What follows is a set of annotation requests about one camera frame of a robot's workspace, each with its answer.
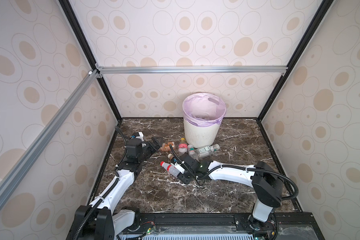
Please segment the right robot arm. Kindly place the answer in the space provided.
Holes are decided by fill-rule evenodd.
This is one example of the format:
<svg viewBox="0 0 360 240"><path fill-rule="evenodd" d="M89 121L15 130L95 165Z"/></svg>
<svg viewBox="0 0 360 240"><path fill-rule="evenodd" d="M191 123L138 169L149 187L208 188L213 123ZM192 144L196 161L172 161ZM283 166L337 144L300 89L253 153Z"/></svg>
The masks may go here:
<svg viewBox="0 0 360 240"><path fill-rule="evenodd" d="M251 187L255 190L257 201L252 211L252 222L265 223L274 209L281 206L282 201L295 199L299 194L296 183L285 175L276 173L264 162L255 165L239 166L217 161L197 161L188 154L168 155L171 164L167 167L177 169L175 177L183 184L194 180L229 181Z"/></svg>

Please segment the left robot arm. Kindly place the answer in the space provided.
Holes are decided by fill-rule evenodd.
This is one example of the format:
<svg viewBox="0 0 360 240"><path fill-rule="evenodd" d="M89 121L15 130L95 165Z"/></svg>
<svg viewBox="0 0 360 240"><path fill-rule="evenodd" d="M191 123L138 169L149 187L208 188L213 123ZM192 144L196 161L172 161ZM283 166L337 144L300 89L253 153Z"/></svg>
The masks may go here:
<svg viewBox="0 0 360 240"><path fill-rule="evenodd" d="M117 214L114 210L142 171L143 162L162 147L164 140L152 137L145 141L141 132L127 137L119 127L115 130L124 142L124 153L115 168L115 176L99 196L76 210L68 240L117 240L124 229L140 227L138 209L124 209Z"/></svg>

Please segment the clear bottle white cap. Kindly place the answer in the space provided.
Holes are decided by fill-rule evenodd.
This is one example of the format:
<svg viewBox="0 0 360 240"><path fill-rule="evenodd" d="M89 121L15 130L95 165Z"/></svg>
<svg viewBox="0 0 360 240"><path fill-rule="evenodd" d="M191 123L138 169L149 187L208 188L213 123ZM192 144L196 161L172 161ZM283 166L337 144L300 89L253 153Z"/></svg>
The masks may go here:
<svg viewBox="0 0 360 240"><path fill-rule="evenodd" d="M188 145L188 155L196 161L199 160L199 155L191 144Z"/></svg>

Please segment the small bottle pink cap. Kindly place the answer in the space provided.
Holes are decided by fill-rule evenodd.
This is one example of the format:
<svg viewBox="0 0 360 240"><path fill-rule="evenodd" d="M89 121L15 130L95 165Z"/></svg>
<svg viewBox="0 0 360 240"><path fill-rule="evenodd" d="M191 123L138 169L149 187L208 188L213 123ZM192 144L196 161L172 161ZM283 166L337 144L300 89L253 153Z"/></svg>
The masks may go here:
<svg viewBox="0 0 360 240"><path fill-rule="evenodd" d="M180 143L179 143L179 146L178 146L178 152L179 152L180 156L183 155L184 153L188 152L188 144L187 144L185 138L180 139Z"/></svg>

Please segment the white bottle red label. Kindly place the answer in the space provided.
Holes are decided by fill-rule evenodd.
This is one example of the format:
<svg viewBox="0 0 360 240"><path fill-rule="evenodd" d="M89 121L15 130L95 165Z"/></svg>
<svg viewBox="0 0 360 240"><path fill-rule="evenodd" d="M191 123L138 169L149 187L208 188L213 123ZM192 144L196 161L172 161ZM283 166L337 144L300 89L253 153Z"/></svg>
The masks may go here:
<svg viewBox="0 0 360 240"><path fill-rule="evenodd" d="M166 162L161 162L161 167L164 168L165 170L167 170L167 172L174 176L175 178L180 177L183 173L178 170L174 165L172 164L168 164Z"/></svg>

